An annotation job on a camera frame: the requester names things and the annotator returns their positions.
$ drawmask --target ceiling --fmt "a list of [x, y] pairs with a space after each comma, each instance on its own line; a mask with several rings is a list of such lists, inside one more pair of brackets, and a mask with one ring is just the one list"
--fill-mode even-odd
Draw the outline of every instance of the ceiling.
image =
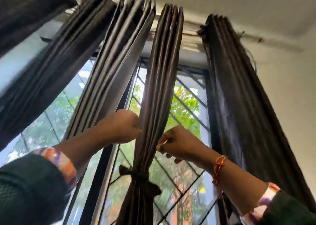
[[157, 0], [206, 18], [227, 15], [232, 22], [299, 39], [316, 22], [315, 0]]

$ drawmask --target hand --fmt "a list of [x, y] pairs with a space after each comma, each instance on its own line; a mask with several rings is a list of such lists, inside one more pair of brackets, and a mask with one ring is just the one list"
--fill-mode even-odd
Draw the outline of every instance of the hand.
[[122, 109], [103, 118], [95, 128], [108, 144], [128, 143], [142, 133], [137, 114]]
[[162, 154], [167, 153], [167, 158], [174, 156], [176, 158], [175, 163], [186, 160], [199, 166], [199, 154], [205, 148], [209, 147], [182, 125], [178, 125], [162, 135], [158, 141], [157, 151]]

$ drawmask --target curtain fold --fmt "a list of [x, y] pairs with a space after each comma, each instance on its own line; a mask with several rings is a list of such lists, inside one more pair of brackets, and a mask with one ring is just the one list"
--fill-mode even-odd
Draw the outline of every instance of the curtain fold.
[[102, 42], [116, 4], [84, 0], [0, 98], [0, 150], [60, 94]]
[[140, 110], [142, 135], [136, 139], [133, 168], [120, 166], [121, 175], [132, 181], [121, 206], [116, 225], [148, 225], [153, 223], [154, 197], [159, 187], [149, 182], [149, 167], [158, 139], [163, 134], [171, 107], [173, 88], [182, 38], [183, 11], [165, 5], [161, 13], [148, 64], [145, 91]]
[[0, 58], [76, 0], [0, 0]]
[[[152, 0], [120, 0], [91, 75], [64, 136], [70, 139], [115, 112], [136, 68], [156, 15]], [[79, 180], [64, 223], [80, 189]]]
[[209, 62], [223, 153], [259, 179], [276, 183], [316, 213], [310, 189], [231, 23], [211, 14], [198, 33]]

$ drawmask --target curtain tie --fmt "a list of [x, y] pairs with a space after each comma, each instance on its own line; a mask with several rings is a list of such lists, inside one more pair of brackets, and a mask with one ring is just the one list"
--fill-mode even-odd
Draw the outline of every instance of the curtain tie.
[[143, 174], [137, 171], [134, 171], [132, 168], [127, 168], [123, 165], [119, 167], [120, 175], [130, 175], [132, 177], [132, 181], [136, 181], [139, 183], [140, 188], [144, 191], [144, 193], [150, 197], [154, 198], [161, 194], [160, 188], [149, 181], [149, 174]]

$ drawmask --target dark green sleeve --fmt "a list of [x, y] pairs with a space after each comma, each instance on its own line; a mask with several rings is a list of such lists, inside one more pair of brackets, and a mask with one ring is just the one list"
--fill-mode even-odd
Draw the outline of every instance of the dark green sleeve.
[[63, 218], [68, 188], [62, 173], [28, 154], [0, 168], [0, 224], [49, 225]]
[[310, 225], [316, 224], [316, 215], [284, 191], [273, 198], [259, 224]]

